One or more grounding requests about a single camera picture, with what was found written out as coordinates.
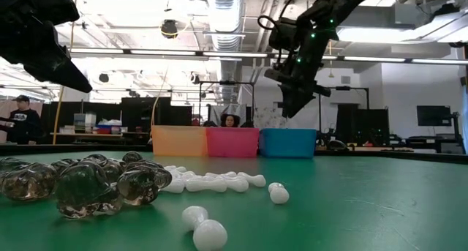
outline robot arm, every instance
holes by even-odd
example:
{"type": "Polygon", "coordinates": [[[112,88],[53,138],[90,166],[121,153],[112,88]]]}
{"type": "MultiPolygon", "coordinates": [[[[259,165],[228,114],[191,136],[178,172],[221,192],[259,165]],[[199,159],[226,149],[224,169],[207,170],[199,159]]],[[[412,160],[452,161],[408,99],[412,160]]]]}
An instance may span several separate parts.
{"type": "Polygon", "coordinates": [[[317,85],[315,75],[323,66],[329,40],[339,40],[336,27],[364,0],[316,0],[297,20],[280,18],[269,38],[272,48],[289,51],[265,77],[281,83],[283,117],[292,118],[314,99],[314,93],[329,97],[330,89],[317,85]]]}
{"type": "Polygon", "coordinates": [[[79,18],[72,0],[0,0],[0,56],[40,81],[89,93],[86,77],[58,43],[55,25],[79,18]]]}

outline white wall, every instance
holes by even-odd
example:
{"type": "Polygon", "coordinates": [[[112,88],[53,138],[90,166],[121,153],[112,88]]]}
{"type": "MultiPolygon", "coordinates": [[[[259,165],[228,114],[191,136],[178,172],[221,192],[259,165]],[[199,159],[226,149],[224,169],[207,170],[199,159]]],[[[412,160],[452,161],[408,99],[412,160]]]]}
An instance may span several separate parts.
{"type": "Polygon", "coordinates": [[[369,107],[383,109],[382,64],[375,64],[359,75],[361,87],[369,88],[369,107]]]}
{"type": "MultiPolygon", "coordinates": [[[[446,59],[456,59],[456,54],[446,59]]],[[[462,112],[457,66],[382,64],[382,93],[389,110],[390,131],[403,138],[434,135],[434,131],[453,133],[453,127],[419,127],[417,105],[449,105],[452,112],[462,112]]]]}
{"type": "MultiPolygon", "coordinates": [[[[278,83],[263,76],[264,71],[260,74],[257,84],[255,85],[255,107],[257,108],[273,108],[275,102],[282,102],[283,96],[278,87],[278,83]]],[[[349,86],[359,87],[359,74],[355,74],[352,69],[333,69],[333,77],[329,77],[330,69],[323,69],[317,73],[316,80],[321,86],[341,86],[341,76],[346,75],[351,77],[349,86]]],[[[243,81],[248,81],[252,69],[243,67],[243,81]]],[[[249,90],[245,88],[239,92],[238,101],[241,104],[252,104],[252,96],[249,90]]],[[[364,107],[366,104],[366,94],[364,91],[335,91],[332,90],[332,95],[327,98],[322,98],[322,130],[336,125],[336,113],[338,111],[338,103],[355,103],[364,107]]],[[[313,128],[319,129],[319,112],[318,99],[312,100],[307,104],[296,116],[288,119],[287,126],[289,128],[313,128]]]]}

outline ceiling duct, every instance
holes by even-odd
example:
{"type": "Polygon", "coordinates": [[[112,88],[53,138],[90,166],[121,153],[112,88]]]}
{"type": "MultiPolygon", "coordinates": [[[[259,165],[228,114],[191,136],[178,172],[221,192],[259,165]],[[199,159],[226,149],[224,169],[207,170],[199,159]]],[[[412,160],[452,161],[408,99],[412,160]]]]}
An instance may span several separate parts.
{"type": "MultiPolygon", "coordinates": [[[[238,33],[241,29],[243,0],[207,0],[209,5],[210,30],[224,33],[238,33]]],[[[241,38],[235,35],[214,34],[215,50],[239,51],[241,38]]],[[[232,80],[235,76],[236,61],[220,61],[217,69],[219,80],[232,80]]],[[[231,91],[222,90],[222,99],[230,100],[231,91]]]]}

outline metal frame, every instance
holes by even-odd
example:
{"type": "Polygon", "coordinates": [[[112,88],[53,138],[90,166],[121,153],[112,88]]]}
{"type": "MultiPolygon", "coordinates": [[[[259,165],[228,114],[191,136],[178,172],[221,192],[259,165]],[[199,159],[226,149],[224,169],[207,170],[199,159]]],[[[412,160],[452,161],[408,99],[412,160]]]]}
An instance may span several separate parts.
{"type": "Polygon", "coordinates": [[[201,121],[202,121],[202,85],[204,83],[211,83],[211,84],[219,84],[219,85],[226,85],[226,86],[232,86],[232,85],[250,85],[252,86],[252,112],[251,112],[251,120],[252,122],[254,121],[254,115],[255,115],[255,112],[254,112],[254,104],[255,104],[255,84],[254,83],[251,83],[251,82],[225,82],[225,81],[200,81],[200,84],[199,84],[199,92],[198,92],[198,98],[199,98],[199,101],[198,101],[198,121],[200,122],[200,125],[201,125],[201,121]]]}

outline green table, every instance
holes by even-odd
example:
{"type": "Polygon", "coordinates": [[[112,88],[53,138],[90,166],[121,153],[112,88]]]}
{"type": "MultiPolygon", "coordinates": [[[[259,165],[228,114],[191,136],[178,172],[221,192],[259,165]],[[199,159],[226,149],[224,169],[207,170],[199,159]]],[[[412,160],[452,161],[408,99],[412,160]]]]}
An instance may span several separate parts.
{"type": "MultiPolygon", "coordinates": [[[[19,157],[52,162],[88,154],[19,157]]],[[[161,192],[150,206],[72,221],[60,216],[54,200],[0,198],[0,250],[195,250],[181,222],[182,211],[192,205],[207,208],[226,227],[224,250],[468,250],[465,165],[376,157],[157,160],[196,173],[261,173],[268,184],[283,183],[290,201],[276,206],[266,187],[252,186],[245,193],[161,192]]]]}

